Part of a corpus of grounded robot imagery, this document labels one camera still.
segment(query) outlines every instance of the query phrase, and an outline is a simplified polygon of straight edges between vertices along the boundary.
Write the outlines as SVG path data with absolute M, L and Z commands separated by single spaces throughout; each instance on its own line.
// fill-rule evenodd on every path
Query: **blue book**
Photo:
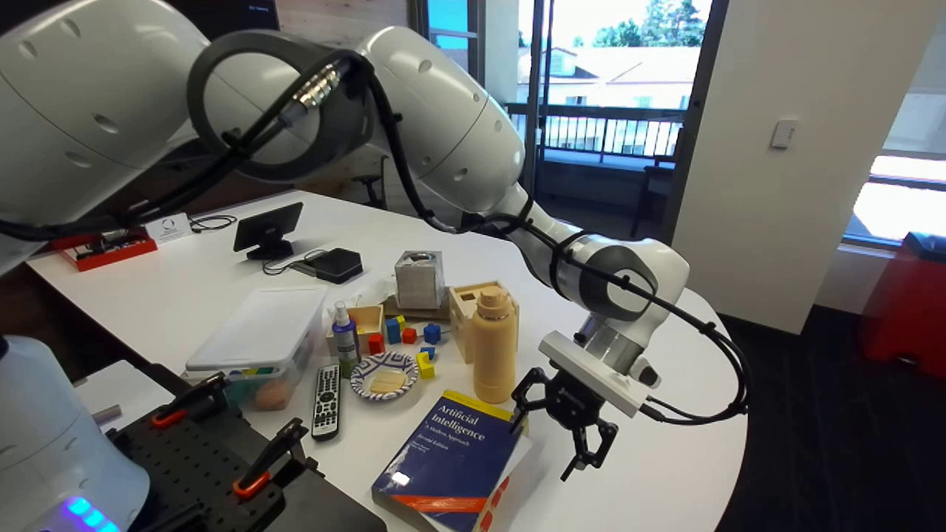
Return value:
M 488 506 L 521 431 L 510 413 L 445 389 L 373 484 L 376 500 L 466 532 Z

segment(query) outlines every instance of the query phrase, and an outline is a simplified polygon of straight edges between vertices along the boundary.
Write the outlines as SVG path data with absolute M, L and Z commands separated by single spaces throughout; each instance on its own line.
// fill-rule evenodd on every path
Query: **sky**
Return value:
M 531 2 L 521 0 L 521 30 L 531 33 Z M 649 0 L 556 0 L 556 45 L 569 48 L 578 35 L 583 40 L 594 40 L 599 27 L 611 27 L 618 20 L 643 20 Z M 695 0 L 701 8 L 696 17 L 708 15 L 708 0 Z

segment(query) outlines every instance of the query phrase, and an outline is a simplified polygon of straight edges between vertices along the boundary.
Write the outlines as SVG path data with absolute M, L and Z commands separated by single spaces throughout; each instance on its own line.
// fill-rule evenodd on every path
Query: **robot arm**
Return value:
M 679 298 L 686 259 L 661 241 L 586 234 L 531 203 L 516 185 L 522 142 L 506 111 L 407 30 L 382 30 L 346 54 L 275 33 L 207 48 L 158 0 L 87 0 L 3 35 L 0 64 L 3 139 L 22 145 L 0 148 L 0 271 L 36 249 L 12 238 L 19 224 L 79 218 L 185 139 L 200 137 L 266 179 L 294 179 L 368 142 L 393 153 L 402 178 L 485 228 L 506 224 L 528 270 L 589 311 L 572 340 L 541 342 L 559 376 L 528 373 L 513 392 L 521 413 L 547 407 L 575 434 L 572 466 L 597 466 L 615 438 L 599 404 L 631 417 L 658 380 L 642 351 L 668 311 L 649 298 Z M 65 64 L 83 69 L 59 83 Z M 528 383 L 543 383 L 547 400 L 525 403 Z M 602 434 L 597 451 L 586 445 L 589 425 Z
M 213 61 L 200 64 L 198 58 L 192 73 L 192 95 L 200 95 L 192 101 L 195 126 L 222 150 L 226 142 L 219 132 L 247 131 L 257 114 L 257 110 L 247 110 L 241 117 L 234 117 L 234 111 L 219 110 L 225 101 L 240 103 L 253 97 L 247 91 L 234 95 L 234 85 L 252 85 L 247 76 L 257 73 L 257 64 L 252 64 L 257 58 L 241 55 L 247 40 L 253 40 L 253 49 L 281 48 L 284 55 L 294 55 L 287 49 L 308 48 L 291 45 L 291 37 L 262 37 L 275 37 L 281 45 L 262 45 L 260 37 L 262 35 L 226 35 L 213 40 L 203 54 L 213 55 Z M 661 241 L 615 241 L 547 216 L 516 184 L 522 142 L 516 139 L 506 111 L 472 76 L 466 76 L 466 71 L 433 49 L 426 37 L 389 27 L 368 35 L 356 54 L 365 58 L 368 73 L 377 83 L 368 97 L 376 103 L 382 101 L 373 123 L 377 123 L 376 132 L 383 137 L 373 137 L 373 145 L 393 153 L 407 179 L 417 178 L 455 209 L 481 222 L 498 222 L 506 237 L 522 252 L 535 277 L 590 314 L 572 340 L 550 333 L 541 342 L 541 351 L 550 355 L 559 376 L 543 379 L 541 369 L 531 369 L 513 389 L 513 400 L 521 413 L 547 407 L 572 431 L 575 457 L 569 466 L 599 466 L 615 438 L 615 425 L 597 417 L 599 404 L 611 403 L 618 411 L 631 417 L 643 404 L 649 388 L 658 380 L 642 351 L 668 311 L 649 303 L 643 296 L 677 302 L 686 286 L 688 262 Z M 324 123 L 324 114 L 333 107 L 356 110 L 356 97 L 351 97 L 356 85 L 356 64 L 346 69 L 333 61 L 314 76 L 305 97 L 294 101 L 305 110 L 320 110 Z M 351 126 L 351 110 L 346 111 L 348 122 L 343 122 L 346 131 L 331 126 L 333 145 L 356 145 L 359 126 Z M 309 123 L 309 117 L 297 110 L 291 117 L 294 131 L 297 123 Z M 275 148 L 262 148 L 262 160 L 278 160 L 271 156 L 275 150 L 291 153 L 287 145 L 294 139 L 297 137 L 275 137 Z M 639 286 L 643 296 L 636 296 L 608 277 L 620 277 L 623 284 Z M 531 383 L 547 388 L 541 403 L 525 400 Z M 599 448 L 589 448 L 589 425 L 599 428 Z

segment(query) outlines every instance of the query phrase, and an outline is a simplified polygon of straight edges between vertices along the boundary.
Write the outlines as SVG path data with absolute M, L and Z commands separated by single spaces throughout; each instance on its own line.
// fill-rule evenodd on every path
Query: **window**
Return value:
M 481 0 L 426 0 L 423 15 L 426 37 L 481 83 Z
M 946 15 L 872 162 L 846 238 L 899 244 L 906 230 L 946 234 Z

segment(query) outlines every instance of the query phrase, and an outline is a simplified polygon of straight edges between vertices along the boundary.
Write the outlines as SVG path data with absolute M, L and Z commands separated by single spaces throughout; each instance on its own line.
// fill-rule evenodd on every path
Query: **round white table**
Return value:
M 302 244 L 355 249 L 364 259 L 356 281 L 331 286 L 297 271 L 269 277 L 260 267 L 234 253 L 234 228 L 198 234 L 161 244 L 155 253 L 95 271 L 73 271 L 61 253 L 33 256 L 30 267 L 99 321 L 108 333 L 138 351 L 144 361 L 182 373 L 185 358 L 225 321 L 225 317 L 253 290 L 314 290 L 331 302 L 368 302 L 393 275 L 402 252 L 444 252 L 450 286 L 498 281 L 521 303 L 516 373 L 550 363 L 537 342 L 550 330 L 572 333 L 586 311 L 537 284 L 510 241 L 488 237 L 450 237 L 383 209 L 368 209 L 322 194 L 287 193 L 252 200 L 225 212 L 252 216 L 290 200 L 305 200 L 291 234 Z M 695 292 L 682 292 L 679 306 L 717 321 L 714 311 Z M 661 376 L 657 395 L 688 411 L 714 411 L 733 395 L 733 373 L 720 351 L 679 320 L 668 320 L 646 345 L 649 363 Z M 413 431 L 423 413 L 445 389 L 472 392 L 470 366 L 451 342 L 439 349 L 436 379 L 417 383 L 389 404 L 365 404 L 351 389 L 343 395 L 343 431 L 328 442 L 305 441 L 305 448 L 322 463 L 328 481 L 373 509 L 389 528 L 410 528 L 404 519 L 376 506 L 368 484 Z M 275 434 L 290 417 L 308 419 L 309 379 L 278 413 L 247 411 L 260 434 Z M 559 481 L 572 456 L 569 431 L 547 413 L 528 417 L 528 441 L 537 442 L 537 484 L 521 503 L 513 528 L 646 528 L 695 532 L 714 528 L 725 513 L 745 451 L 745 417 L 677 428 L 646 417 L 623 417 L 602 407 L 602 419 L 620 425 L 608 462 L 599 470 L 575 470 Z

